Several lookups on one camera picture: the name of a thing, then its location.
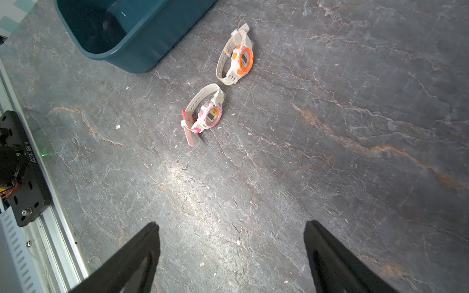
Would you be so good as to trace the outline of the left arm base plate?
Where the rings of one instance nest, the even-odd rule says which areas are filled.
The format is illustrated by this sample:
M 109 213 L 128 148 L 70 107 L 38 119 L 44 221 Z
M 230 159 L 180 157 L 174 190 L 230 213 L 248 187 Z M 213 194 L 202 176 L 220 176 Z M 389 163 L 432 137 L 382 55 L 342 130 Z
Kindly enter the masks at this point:
M 53 202 L 39 160 L 14 111 L 1 115 L 1 203 L 19 227 L 35 221 Z

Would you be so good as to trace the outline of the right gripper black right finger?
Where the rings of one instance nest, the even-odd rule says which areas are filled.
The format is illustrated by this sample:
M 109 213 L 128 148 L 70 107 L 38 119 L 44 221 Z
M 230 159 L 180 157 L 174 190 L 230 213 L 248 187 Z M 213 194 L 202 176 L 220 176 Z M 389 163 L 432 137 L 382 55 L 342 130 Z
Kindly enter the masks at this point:
M 306 223 L 304 243 L 316 292 L 396 292 L 318 221 Z

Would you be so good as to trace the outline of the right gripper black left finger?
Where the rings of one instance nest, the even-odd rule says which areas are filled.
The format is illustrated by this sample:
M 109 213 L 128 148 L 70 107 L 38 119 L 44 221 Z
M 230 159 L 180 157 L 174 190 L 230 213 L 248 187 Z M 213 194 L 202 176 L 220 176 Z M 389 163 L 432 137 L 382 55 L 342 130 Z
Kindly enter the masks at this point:
M 150 222 L 72 293 L 149 293 L 158 266 L 160 227 Z

